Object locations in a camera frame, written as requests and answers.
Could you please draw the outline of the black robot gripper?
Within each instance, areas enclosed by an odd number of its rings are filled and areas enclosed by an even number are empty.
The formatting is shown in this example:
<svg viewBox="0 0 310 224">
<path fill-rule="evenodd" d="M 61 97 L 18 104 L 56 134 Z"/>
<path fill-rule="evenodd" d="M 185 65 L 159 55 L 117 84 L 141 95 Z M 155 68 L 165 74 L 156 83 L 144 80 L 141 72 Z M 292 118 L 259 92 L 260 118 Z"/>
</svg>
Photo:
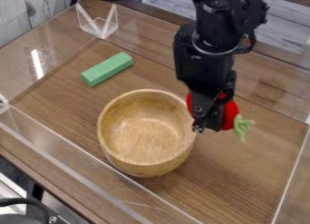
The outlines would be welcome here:
<svg viewBox="0 0 310 224">
<path fill-rule="evenodd" d="M 173 36 L 173 67 L 176 79 L 189 93 L 192 131 L 220 131 L 224 103 L 232 100 L 236 72 L 232 54 L 217 54 L 197 49 L 197 34 L 191 24 L 179 27 Z"/>
</svg>

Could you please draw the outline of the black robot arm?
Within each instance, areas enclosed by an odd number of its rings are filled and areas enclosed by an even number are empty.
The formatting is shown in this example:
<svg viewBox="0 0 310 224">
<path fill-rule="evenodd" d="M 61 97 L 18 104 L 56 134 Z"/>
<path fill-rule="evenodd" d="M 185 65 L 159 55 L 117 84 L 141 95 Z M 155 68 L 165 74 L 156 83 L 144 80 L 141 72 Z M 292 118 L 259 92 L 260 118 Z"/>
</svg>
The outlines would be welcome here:
<svg viewBox="0 0 310 224">
<path fill-rule="evenodd" d="M 255 45 L 255 29 L 265 23 L 263 0 L 192 0 L 196 20 L 183 24 L 173 36 L 176 79 L 188 88 L 187 108 L 192 131 L 223 131 L 233 127 L 225 114 L 235 96 L 237 54 Z"/>
</svg>

